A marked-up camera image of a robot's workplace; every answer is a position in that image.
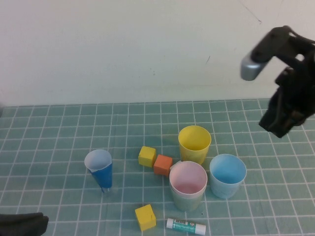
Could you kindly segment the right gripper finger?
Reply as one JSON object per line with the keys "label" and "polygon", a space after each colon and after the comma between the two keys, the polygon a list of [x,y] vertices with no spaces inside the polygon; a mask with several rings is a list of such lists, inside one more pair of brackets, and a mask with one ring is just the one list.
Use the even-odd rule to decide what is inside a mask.
{"label": "right gripper finger", "polygon": [[282,98],[272,97],[270,99],[268,109],[261,118],[259,125],[268,132],[273,134],[281,134],[281,112],[282,112]]}
{"label": "right gripper finger", "polygon": [[275,135],[278,138],[286,135],[293,127],[302,125],[306,116],[295,109],[277,108],[275,119]]}

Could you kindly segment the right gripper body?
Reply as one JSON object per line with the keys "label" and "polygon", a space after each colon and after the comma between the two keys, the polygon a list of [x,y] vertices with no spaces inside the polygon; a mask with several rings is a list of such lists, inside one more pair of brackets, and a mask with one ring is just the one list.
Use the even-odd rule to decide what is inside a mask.
{"label": "right gripper body", "polygon": [[285,114],[297,111],[306,118],[315,114],[314,70],[294,70],[286,67],[275,83],[279,87],[269,101],[270,108],[282,108]]}

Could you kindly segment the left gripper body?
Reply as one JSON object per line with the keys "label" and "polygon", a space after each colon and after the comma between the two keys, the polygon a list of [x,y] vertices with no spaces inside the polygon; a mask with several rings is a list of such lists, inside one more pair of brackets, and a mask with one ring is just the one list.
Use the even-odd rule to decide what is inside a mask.
{"label": "left gripper body", "polygon": [[49,217],[42,212],[27,214],[1,214],[1,236],[41,236],[48,226]]}

